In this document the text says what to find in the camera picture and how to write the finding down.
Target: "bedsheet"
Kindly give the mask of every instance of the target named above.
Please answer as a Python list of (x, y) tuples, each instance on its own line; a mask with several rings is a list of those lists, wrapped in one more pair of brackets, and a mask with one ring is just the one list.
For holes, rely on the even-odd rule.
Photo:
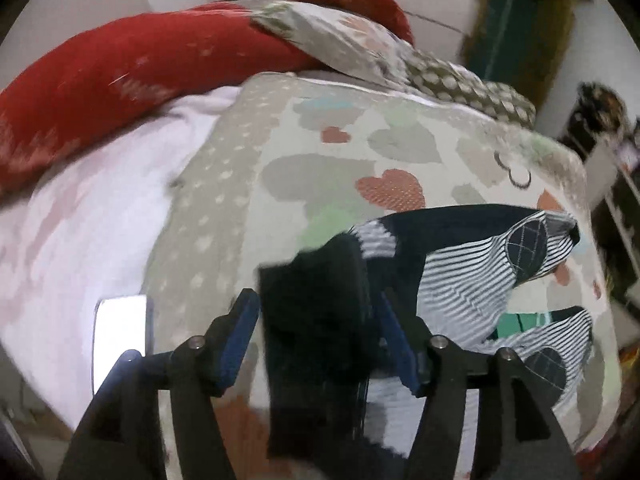
[[(593, 355), (555, 412), (575, 450), (594, 446), (616, 413), (620, 369), (580, 161), (538, 134), (417, 96), (275, 74), (245, 83), (181, 174), (150, 258), (145, 290), (156, 306), (155, 350), (204, 332), (243, 287), (255, 286), (260, 264), (289, 261), (386, 213), (472, 203), (564, 210), (577, 220), (580, 243), (571, 256), (555, 273), (517, 287), (507, 313), (530, 314), (534, 326), (551, 310), (581, 305), (590, 313)], [(475, 395), (468, 395), (460, 479), (472, 463)], [(215, 405), (238, 478), (299, 475), (299, 465), (266, 456), (270, 398), (260, 330), (241, 377)], [(365, 435), (381, 452), (406, 456), (422, 406), (399, 381), (370, 380)], [(161, 418), (177, 475), (166, 397)], [(258, 442), (246, 444), (247, 434)]]
[(95, 305), (140, 292), (169, 188), (238, 92), (172, 101), (0, 210), (0, 340), (72, 429), (92, 398)]

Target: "white sheet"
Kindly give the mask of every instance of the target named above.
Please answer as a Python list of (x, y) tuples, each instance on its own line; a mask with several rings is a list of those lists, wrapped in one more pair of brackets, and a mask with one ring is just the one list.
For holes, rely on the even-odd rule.
[(70, 428), (92, 398), (95, 305), (139, 293), (170, 184), (239, 90), (168, 103), (0, 210), (0, 340)]

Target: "white shelf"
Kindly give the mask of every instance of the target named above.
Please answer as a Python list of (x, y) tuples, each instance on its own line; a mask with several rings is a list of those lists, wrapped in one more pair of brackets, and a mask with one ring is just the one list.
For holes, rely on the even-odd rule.
[(613, 330), (616, 333), (618, 350), (640, 340), (640, 323), (613, 298), (609, 301), (613, 316)]
[(625, 179), (626, 184), (631, 188), (631, 192), (636, 197), (636, 201), (640, 204), (640, 190), (636, 186), (636, 183), (631, 180), (631, 177), (628, 175), (628, 173), (620, 167), (620, 163), (618, 161), (616, 161), (616, 163), (618, 164), (618, 170), (620, 171), (620, 173), (622, 173), (622, 178)]
[(608, 192), (604, 196), (604, 201), (607, 203), (607, 207), (609, 208), (609, 212), (611, 213), (611, 218), (613, 218), (613, 221), (616, 224), (616, 228), (618, 229), (618, 233), (620, 234), (622, 243), (625, 246), (626, 254), (628, 254), (629, 259), (631, 260), (631, 266), (633, 267), (634, 273), (636, 274), (636, 278), (640, 280), (640, 258), (638, 257), (638, 254), (634, 249), (633, 240), (631, 239), (631, 236), (626, 231), (625, 225), (623, 224), (622, 213), (613, 203), (610, 192)]

